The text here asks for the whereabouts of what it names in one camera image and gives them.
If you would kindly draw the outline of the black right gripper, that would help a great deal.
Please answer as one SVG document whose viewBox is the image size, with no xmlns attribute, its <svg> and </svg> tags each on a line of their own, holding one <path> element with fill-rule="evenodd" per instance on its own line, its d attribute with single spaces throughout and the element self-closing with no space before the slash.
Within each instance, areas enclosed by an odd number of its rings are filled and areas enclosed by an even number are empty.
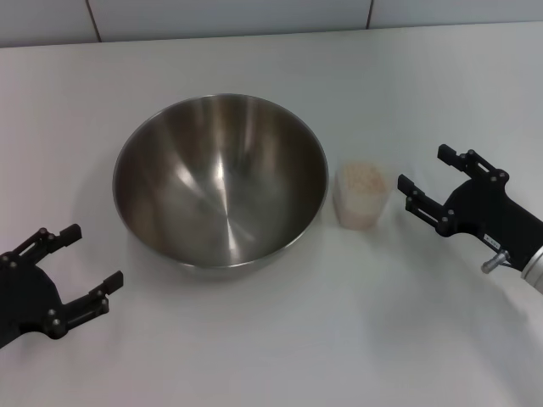
<svg viewBox="0 0 543 407">
<path fill-rule="evenodd" d="M 446 144 L 438 148 L 437 157 L 445 164 L 465 173 L 465 181 L 445 204 L 429 198 L 401 174 L 397 187 L 406 196 L 405 209 L 431 225 L 442 237 L 470 234 L 494 251 L 505 250 L 513 267 L 524 267 L 542 247 L 542 221 L 506 194 L 509 175 L 484 160 L 474 150 L 457 153 Z"/>
</svg>

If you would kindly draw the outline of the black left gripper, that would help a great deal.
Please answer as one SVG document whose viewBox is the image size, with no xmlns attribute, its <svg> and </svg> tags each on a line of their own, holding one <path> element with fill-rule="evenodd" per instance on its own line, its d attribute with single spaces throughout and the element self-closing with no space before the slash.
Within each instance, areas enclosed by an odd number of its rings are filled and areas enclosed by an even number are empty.
<svg viewBox="0 0 543 407">
<path fill-rule="evenodd" d="M 109 313 L 109 295 L 124 286 L 118 270 L 88 294 L 62 304 L 48 275 L 34 263 L 81 239 L 73 224 L 58 235 L 42 227 L 18 247 L 1 255 L 1 346 L 38 332 L 60 339 L 68 331 Z"/>
</svg>

